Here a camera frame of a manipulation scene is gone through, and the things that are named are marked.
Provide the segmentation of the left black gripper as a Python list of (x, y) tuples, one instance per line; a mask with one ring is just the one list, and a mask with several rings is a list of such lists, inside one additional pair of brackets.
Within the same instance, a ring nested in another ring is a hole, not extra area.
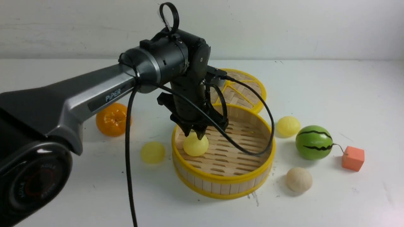
[(166, 83), (171, 84), (171, 94), (161, 93), (157, 102), (165, 106), (172, 115), (170, 119), (181, 128), (185, 137), (191, 131), (195, 132), (197, 138), (202, 140), (208, 126), (219, 128), (225, 131), (229, 120), (226, 104), (222, 104), (222, 113), (219, 113), (211, 103), (210, 88), (214, 88), (219, 97), (224, 97), (218, 87), (218, 82), (223, 80), (223, 74), (206, 74), (204, 79), (188, 78), (185, 75), (176, 76), (162, 74), (160, 76), (160, 87)]

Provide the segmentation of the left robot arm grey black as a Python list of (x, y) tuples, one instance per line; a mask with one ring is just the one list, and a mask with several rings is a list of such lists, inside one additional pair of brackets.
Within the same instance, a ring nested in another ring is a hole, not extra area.
[(164, 28), (113, 66), (1, 93), (1, 226), (15, 226), (61, 192), (72, 154), (83, 152), (83, 123), (132, 91), (170, 83), (175, 94), (161, 93), (157, 101), (183, 132), (201, 137), (208, 126), (226, 129), (227, 110), (216, 111), (208, 95), (209, 56), (204, 39)]

